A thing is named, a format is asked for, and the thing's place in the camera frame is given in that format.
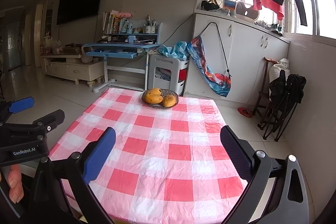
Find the person's left hand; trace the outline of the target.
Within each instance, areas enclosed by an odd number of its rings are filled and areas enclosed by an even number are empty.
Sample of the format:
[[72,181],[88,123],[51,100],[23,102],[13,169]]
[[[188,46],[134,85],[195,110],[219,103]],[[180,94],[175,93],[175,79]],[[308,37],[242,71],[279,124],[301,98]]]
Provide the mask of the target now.
[[7,183],[10,187],[9,198],[13,203],[18,203],[24,196],[22,174],[18,164],[10,167],[7,175]]

